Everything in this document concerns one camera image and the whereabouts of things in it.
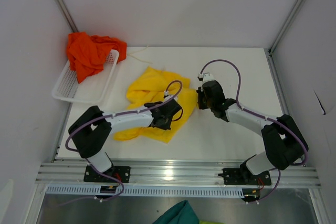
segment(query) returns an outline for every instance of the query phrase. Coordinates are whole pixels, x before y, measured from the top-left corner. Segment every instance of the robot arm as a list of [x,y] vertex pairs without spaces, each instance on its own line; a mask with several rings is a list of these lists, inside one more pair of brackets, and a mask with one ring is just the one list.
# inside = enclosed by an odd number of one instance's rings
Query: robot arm
[[[171,98],[171,95],[166,95],[164,101],[169,98]],[[86,158],[99,172],[106,172],[113,167],[110,158],[102,151],[109,134],[136,127],[157,127],[163,130],[170,130],[173,116],[182,107],[177,103],[177,97],[155,108],[155,105],[161,103],[146,103],[139,108],[119,112],[118,116],[107,117],[84,127],[72,137],[79,155],[82,158]],[[81,125],[110,114],[113,115],[115,113],[101,111],[98,106],[92,106],[69,128],[68,132],[71,134]]]
[[[199,79],[202,81],[202,86],[197,90],[199,109],[210,109],[217,118],[239,124],[260,135],[264,141],[265,152],[255,155],[241,164],[242,174],[245,173],[246,177],[249,174],[258,175],[273,168],[284,170],[304,154],[300,144],[287,131],[271,121],[242,110],[236,100],[225,98],[221,85],[212,74],[205,73]],[[252,109],[248,110],[266,116]],[[292,117],[286,114],[279,118],[266,117],[278,121],[292,130],[308,150],[308,146]]]

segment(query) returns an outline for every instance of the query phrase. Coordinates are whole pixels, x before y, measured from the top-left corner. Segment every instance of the metal frame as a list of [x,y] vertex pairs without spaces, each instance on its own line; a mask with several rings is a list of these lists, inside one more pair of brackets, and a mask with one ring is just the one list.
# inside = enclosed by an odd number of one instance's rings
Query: metal frame
[[[55,0],[60,10],[73,32],[78,29],[73,21],[69,10],[63,0]],[[272,59],[272,55],[284,37],[286,31],[292,24],[297,13],[300,11],[305,0],[296,0],[291,12],[284,22],[277,38],[272,47],[266,50],[266,57],[269,63],[270,72],[274,80],[281,109],[284,113],[288,113],[288,105],[281,87],[278,74]],[[83,182],[83,175],[87,163],[82,159],[57,159],[57,151],[65,131],[65,125],[68,120],[71,105],[69,105],[64,118],[64,125],[61,127],[58,134],[58,142],[54,151],[51,163],[43,163],[37,175],[35,194],[31,201],[30,210],[27,214],[25,223],[36,223],[38,214],[42,205],[42,201],[48,188],[54,186],[62,189],[91,186],[97,187],[100,184],[88,184]],[[219,188],[222,190],[248,188],[249,186],[225,186],[218,173],[226,167],[239,167],[243,161],[218,161],[218,162],[191,162],[191,161],[146,161],[146,160],[115,160],[115,165],[131,166],[131,179],[128,186],[133,188],[192,188],[200,191],[212,190]],[[273,183],[277,179],[277,172],[270,172]],[[321,185],[315,168],[312,167],[289,167],[281,174],[279,188],[308,188],[312,197],[314,209],[319,221],[319,224],[329,224],[330,220],[325,209],[323,197],[321,193]]]

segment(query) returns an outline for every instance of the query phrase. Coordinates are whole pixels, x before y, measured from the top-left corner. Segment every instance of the red-orange fabric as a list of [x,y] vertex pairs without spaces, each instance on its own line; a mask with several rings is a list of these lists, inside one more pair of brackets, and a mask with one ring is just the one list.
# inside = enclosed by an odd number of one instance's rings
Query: red-orange fabric
[[67,55],[70,69],[76,71],[78,83],[104,69],[103,64],[111,49],[119,52],[118,62],[126,59],[126,42],[108,36],[90,37],[86,32],[69,34]]

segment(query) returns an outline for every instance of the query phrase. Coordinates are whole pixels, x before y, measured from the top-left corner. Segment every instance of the laundry basket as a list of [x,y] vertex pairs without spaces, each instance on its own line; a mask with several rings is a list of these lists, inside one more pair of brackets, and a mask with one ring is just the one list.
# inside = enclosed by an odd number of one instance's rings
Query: laundry basket
[[76,71],[70,70],[67,61],[52,91],[52,97],[67,102],[96,104],[103,100],[116,67],[119,52],[111,50],[104,63],[104,70],[87,77],[81,84],[77,82]]

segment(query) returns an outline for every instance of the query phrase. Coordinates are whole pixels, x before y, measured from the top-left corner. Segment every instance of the white wall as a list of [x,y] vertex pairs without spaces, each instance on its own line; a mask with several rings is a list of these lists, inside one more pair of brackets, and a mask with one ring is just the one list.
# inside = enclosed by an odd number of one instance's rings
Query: white wall
[[51,90],[70,30],[54,0],[0,0],[0,190],[14,180],[3,223],[20,223],[65,103]]
[[295,0],[65,0],[78,29],[131,46],[269,48]]
[[[275,63],[336,222],[336,1],[307,0],[276,50]],[[326,115],[322,115],[319,97]]]

